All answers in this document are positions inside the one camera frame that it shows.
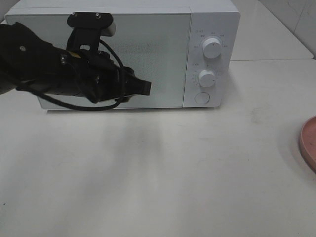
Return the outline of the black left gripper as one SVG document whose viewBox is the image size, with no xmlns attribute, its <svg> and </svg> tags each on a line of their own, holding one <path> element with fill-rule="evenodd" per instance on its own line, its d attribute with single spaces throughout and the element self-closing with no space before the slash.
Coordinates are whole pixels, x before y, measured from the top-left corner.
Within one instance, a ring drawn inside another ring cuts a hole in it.
<svg viewBox="0 0 316 237">
<path fill-rule="evenodd" d="M 106 45 L 108 52 L 99 50 L 101 31 L 74 28 L 67 42 L 67 51 L 73 53 L 70 61 L 75 75 L 60 83 L 60 94 L 86 97 L 92 103 L 114 99 L 123 103 L 135 95 L 149 96 L 151 82 L 137 78 L 134 71 L 121 62 L 114 63 L 111 56 L 117 57 Z"/>
</svg>

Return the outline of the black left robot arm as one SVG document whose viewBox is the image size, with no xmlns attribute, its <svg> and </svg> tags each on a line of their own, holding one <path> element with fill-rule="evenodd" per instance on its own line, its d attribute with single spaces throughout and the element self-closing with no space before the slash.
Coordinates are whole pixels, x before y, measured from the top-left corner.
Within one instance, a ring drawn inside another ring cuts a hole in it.
<svg viewBox="0 0 316 237">
<path fill-rule="evenodd" d="M 91 103 L 123 102 L 150 95 L 151 83 L 118 66 L 112 55 L 80 47 L 54 47 L 20 23 L 0 26 L 0 92 L 23 90 L 17 80 L 44 95 L 85 97 Z"/>
</svg>

